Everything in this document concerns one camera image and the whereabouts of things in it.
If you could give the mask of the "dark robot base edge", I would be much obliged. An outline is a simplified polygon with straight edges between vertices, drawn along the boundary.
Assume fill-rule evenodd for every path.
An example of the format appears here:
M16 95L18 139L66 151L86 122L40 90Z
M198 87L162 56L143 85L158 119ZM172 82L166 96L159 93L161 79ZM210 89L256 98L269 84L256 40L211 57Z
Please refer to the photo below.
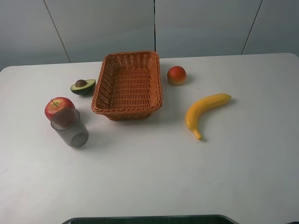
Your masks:
M236 224L222 215L148 216L148 217L82 217L64 224Z

